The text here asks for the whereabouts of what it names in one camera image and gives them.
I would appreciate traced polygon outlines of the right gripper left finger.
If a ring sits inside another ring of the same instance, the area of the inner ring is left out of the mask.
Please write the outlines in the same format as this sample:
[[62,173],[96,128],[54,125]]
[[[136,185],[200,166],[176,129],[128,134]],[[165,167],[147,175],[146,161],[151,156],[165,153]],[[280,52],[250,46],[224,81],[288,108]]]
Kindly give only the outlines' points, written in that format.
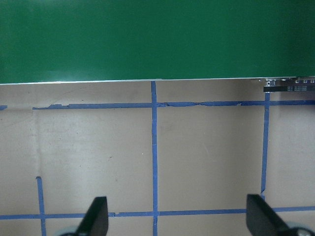
[[106,236],[109,228],[107,198],[95,197],[83,220],[75,231],[76,236]]

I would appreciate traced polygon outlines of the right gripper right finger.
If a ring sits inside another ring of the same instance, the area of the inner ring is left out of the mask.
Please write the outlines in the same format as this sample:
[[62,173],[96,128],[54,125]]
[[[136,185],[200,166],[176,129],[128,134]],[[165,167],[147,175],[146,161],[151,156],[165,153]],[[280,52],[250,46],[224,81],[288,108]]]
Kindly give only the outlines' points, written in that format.
[[248,194],[246,226],[252,236],[285,236],[290,227],[258,194]]

